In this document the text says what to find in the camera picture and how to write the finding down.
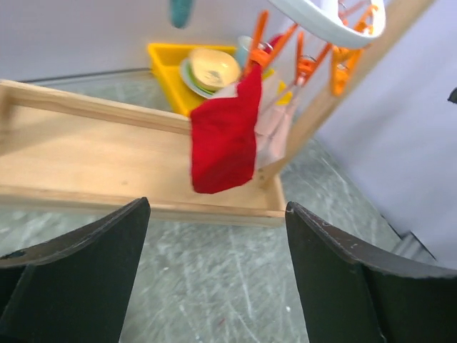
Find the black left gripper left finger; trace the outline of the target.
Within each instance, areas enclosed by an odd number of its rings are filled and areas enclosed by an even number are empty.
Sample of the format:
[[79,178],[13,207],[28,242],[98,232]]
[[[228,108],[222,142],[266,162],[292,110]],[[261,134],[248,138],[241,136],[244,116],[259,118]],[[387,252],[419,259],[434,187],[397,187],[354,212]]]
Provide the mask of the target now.
[[136,199],[1,257],[2,342],[118,342],[151,208]]

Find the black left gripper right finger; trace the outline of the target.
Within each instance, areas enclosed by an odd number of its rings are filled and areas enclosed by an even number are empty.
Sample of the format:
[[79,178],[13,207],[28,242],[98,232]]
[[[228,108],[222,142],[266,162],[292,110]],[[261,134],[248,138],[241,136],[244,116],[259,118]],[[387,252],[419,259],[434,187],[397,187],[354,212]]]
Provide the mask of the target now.
[[375,247],[289,202],[288,246],[311,342],[454,342],[456,271]]

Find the pale pink sock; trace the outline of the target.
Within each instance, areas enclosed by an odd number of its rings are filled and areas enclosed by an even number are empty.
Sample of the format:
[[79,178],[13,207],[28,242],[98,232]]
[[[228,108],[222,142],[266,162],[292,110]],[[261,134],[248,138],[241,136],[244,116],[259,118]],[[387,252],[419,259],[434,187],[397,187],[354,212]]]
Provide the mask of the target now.
[[214,111],[223,124],[214,124],[218,140],[208,153],[207,167],[214,171],[227,169],[262,169],[284,157],[286,139],[296,108],[296,94],[283,103],[290,92],[278,91],[273,76],[265,81],[260,73],[251,72],[235,85],[211,97]]

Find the white round clip hanger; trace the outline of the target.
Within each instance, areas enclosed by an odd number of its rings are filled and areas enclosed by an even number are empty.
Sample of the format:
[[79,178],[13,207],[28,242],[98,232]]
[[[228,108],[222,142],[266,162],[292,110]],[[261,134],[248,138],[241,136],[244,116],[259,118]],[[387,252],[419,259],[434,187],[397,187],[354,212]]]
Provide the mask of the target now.
[[360,49],[379,38],[386,27],[386,11],[382,1],[371,1],[373,31],[356,31],[343,24],[338,16],[337,1],[322,1],[320,6],[309,0],[270,0],[290,20],[314,36],[336,46]]

